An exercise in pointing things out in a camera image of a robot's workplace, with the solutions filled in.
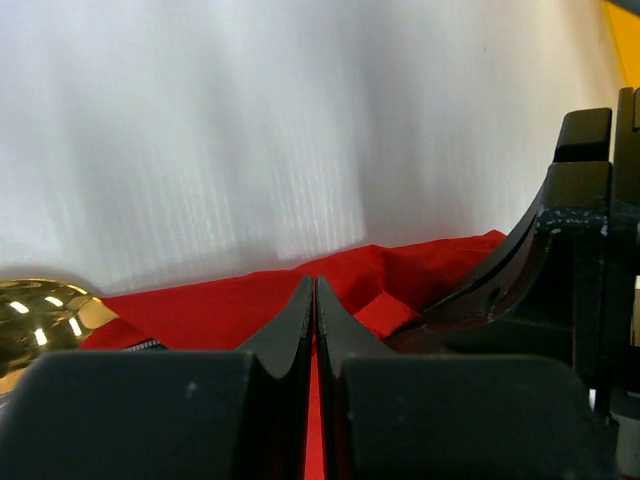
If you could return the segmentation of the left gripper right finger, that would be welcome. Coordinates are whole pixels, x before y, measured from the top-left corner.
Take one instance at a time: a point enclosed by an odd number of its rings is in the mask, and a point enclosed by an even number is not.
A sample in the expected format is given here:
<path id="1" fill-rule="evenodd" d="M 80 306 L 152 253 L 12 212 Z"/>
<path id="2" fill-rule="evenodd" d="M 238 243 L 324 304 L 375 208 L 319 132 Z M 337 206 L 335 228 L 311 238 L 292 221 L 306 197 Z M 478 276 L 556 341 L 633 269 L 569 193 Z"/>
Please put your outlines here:
<path id="1" fill-rule="evenodd" d="M 566 366 L 404 355 L 315 286 L 329 479 L 616 479 L 615 440 Z"/>

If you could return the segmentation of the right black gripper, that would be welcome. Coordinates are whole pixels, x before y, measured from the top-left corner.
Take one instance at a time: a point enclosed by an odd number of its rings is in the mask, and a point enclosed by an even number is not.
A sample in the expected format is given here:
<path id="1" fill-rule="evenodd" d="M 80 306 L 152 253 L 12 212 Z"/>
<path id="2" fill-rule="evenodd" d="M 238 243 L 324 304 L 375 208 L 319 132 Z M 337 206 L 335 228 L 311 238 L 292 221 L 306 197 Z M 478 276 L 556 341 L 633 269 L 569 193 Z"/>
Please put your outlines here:
<path id="1" fill-rule="evenodd" d="M 553 162 L 504 241 L 454 292 L 397 328 L 402 353 L 573 356 L 611 409 L 625 384 L 639 272 L 639 92 L 565 116 Z"/>

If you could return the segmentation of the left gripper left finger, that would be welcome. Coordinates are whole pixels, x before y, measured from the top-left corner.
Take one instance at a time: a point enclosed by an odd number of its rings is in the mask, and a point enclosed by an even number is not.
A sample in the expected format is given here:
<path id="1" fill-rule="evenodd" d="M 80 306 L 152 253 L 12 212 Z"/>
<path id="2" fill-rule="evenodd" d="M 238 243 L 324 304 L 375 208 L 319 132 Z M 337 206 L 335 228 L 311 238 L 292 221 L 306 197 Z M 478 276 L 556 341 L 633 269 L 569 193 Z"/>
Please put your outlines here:
<path id="1" fill-rule="evenodd" d="M 5 479 L 300 479 L 313 282 L 230 351 L 37 360 L 1 414 Z"/>

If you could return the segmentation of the red paper napkin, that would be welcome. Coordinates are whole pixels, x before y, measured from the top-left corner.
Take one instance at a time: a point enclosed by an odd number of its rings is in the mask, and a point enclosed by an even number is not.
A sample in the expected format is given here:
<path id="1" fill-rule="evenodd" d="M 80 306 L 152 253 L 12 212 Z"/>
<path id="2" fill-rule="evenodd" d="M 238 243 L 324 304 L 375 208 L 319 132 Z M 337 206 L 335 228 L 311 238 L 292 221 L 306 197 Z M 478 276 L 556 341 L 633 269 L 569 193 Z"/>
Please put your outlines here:
<path id="1" fill-rule="evenodd" d="M 380 339 L 418 317 L 503 240 L 499 231 L 385 248 L 358 247 L 289 270 L 105 299 L 118 319 L 85 350 L 122 350 L 149 340 L 178 350 L 233 349 L 288 303 L 305 276 L 328 280 L 343 307 Z"/>

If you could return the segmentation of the gold spoon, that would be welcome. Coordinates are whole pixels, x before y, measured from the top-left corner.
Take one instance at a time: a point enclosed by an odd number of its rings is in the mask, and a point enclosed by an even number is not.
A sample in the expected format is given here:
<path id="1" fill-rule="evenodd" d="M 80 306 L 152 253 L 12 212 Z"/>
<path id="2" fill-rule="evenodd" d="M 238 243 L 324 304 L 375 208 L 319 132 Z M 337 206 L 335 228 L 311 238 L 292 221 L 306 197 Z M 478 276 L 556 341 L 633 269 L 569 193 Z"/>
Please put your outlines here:
<path id="1" fill-rule="evenodd" d="M 1 402 L 44 354 L 76 350 L 119 315 L 83 287 L 41 278 L 1 281 Z"/>

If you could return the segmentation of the steak knife patterned handle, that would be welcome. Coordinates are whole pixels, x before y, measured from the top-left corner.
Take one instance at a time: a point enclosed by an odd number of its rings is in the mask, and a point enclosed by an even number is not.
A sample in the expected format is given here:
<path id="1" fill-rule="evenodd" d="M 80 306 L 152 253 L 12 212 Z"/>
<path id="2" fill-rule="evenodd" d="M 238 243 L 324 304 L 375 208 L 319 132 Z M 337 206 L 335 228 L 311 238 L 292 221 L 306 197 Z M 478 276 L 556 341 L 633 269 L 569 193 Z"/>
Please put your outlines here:
<path id="1" fill-rule="evenodd" d="M 167 347 L 156 340 L 147 340 L 136 345 L 126 347 L 123 352 L 139 352 L 146 350 L 166 350 Z"/>

